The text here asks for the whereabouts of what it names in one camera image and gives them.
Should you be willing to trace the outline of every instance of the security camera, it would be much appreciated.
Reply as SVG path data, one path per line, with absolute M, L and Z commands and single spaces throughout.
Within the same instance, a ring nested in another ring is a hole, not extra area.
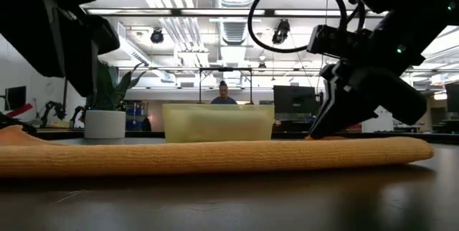
M 264 62 L 260 62 L 260 64 L 258 65 L 258 67 L 260 69 L 266 69 L 266 64 Z
M 290 24 L 287 19 L 281 19 L 278 27 L 274 31 L 273 44 L 282 44 L 288 37 Z
M 164 41 L 164 35 L 162 29 L 154 29 L 151 34 L 150 40 L 154 44 L 161 44 Z

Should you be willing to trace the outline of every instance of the translucent plastic bin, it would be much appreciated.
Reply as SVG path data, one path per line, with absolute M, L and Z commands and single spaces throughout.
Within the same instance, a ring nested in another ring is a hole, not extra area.
M 274 105 L 164 104 L 166 142 L 266 141 Z

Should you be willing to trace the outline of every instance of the person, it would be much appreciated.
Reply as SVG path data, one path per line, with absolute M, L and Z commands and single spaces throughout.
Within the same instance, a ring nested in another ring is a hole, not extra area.
M 145 117 L 145 119 L 143 119 L 142 131 L 151 131 L 151 123 L 148 117 Z
M 211 104 L 237 105 L 236 100 L 228 96 L 228 86 L 224 81 L 220 82 L 219 93 L 220 96 L 215 98 Z

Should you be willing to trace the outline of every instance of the dark table surface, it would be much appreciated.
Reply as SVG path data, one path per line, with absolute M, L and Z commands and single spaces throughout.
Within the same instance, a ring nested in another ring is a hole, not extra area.
M 436 155 L 430 160 L 367 169 L 1 180 L 0 227 L 457 231 L 459 147 L 434 147 Z

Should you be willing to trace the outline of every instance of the computer monitor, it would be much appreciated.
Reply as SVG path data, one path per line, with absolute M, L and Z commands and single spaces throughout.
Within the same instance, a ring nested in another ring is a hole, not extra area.
M 445 86 L 448 112 L 459 113 L 459 83 L 451 83 Z
M 26 87 L 5 89 L 5 110 L 16 110 L 26 104 Z
M 273 90 L 275 113 L 317 114 L 319 103 L 315 88 L 275 85 Z

